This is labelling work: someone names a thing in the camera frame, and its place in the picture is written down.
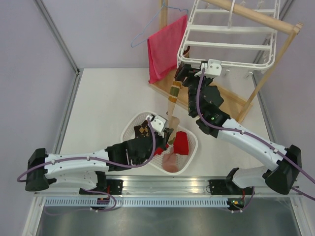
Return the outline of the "red sock with white print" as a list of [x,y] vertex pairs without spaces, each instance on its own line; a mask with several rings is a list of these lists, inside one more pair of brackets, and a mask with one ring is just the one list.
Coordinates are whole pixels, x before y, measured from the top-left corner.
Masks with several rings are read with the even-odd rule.
[[158,147],[154,153],[154,156],[161,155],[164,151],[166,151],[169,148],[169,145],[166,144],[165,147]]

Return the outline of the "plain red sock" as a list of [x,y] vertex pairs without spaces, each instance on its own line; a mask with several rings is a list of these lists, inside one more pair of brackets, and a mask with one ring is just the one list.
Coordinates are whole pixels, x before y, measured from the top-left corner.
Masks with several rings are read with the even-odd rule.
[[186,132],[178,131],[173,143],[173,151],[179,155],[189,155],[189,142]]

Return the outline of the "pink sock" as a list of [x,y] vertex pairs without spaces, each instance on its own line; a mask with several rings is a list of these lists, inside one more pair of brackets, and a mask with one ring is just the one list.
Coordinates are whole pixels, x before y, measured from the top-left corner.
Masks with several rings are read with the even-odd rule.
[[177,155],[175,153],[165,154],[162,159],[162,168],[167,172],[176,173],[179,171],[176,162]]

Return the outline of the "brown argyle sock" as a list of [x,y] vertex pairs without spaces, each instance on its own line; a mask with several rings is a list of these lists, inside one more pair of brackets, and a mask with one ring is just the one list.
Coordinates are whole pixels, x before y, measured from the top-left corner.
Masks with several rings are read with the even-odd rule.
[[141,125],[134,126],[133,129],[136,138],[144,138],[151,136],[151,131],[146,120],[143,121]]

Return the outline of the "maroon striped sock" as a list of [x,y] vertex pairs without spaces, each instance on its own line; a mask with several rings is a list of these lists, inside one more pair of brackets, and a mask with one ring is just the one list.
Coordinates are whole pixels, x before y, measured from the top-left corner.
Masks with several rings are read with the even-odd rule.
[[185,58],[189,58],[189,52],[190,52],[190,46],[187,46],[187,48],[183,52],[183,56]]
[[180,98],[184,97],[184,93],[187,93],[188,89],[182,85],[182,81],[176,81],[175,80],[175,75],[176,75],[176,70],[171,70],[169,73],[169,78],[171,76],[173,79],[171,80],[171,86],[170,86],[170,91],[168,95],[168,108],[167,108],[167,117],[168,117],[168,127],[169,129],[172,129],[173,132],[169,136],[168,139],[168,144],[172,145],[175,142],[177,131],[178,131],[178,126],[180,124],[179,118],[173,116],[175,106],[178,100],[178,96]]

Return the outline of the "white clip drying hanger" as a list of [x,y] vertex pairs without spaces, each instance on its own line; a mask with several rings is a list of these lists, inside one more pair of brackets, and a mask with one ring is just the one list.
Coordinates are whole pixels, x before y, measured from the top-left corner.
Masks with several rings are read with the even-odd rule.
[[[216,59],[222,68],[266,71],[275,63],[277,31],[231,10],[196,0],[177,52],[177,64],[198,68]],[[183,56],[190,46],[189,58]]]

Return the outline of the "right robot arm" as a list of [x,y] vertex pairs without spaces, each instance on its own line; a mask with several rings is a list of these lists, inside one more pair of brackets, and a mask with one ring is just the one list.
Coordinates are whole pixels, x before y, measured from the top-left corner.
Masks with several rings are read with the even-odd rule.
[[177,69],[175,81],[188,88],[189,116],[197,119],[196,124],[204,134],[231,143],[262,163],[257,168],[233,168],[225,178],[225,189],[235,194],[247,187],[266,185],[287,195],[302,168],[300,148],[295,145],[284,147],[266,140],[220,110],[223,98],[217,86],[211,85],[213,79],[213,76],[202,76],[200,70],[189,64]]

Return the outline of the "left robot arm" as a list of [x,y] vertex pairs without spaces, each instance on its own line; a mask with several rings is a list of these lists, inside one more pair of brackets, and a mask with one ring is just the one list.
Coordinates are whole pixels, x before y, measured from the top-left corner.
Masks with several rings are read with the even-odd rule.
[[44,191],[54,185],[103,194],[108,187],[107,172],[148,164],[157,149],[166,149],[172,131],[165,128],[158,133],[149,129],[148,136],[136,137],[91,153],[61,155],[38,148],[28,159],[28,168],[23,174],[25,179],[19,177],[18,181],[25,183],[28,192]]

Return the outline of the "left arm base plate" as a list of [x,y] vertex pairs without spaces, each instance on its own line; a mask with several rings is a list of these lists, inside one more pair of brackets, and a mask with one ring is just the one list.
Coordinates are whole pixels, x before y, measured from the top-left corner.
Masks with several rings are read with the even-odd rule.
[[92,190],[79,189],[80,195],[101,195],[107,193],[110,195],[120,195],[123,190],[123,180],[109,179],[104,183],[97,184]]

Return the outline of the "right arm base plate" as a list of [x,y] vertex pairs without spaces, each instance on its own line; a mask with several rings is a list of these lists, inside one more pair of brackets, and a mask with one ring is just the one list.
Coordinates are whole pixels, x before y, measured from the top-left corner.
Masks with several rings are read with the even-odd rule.
[[209,188],[212,195],[238,194],[238,190],[236,190],[231,184],[226,183],[224,179],[210,179]]

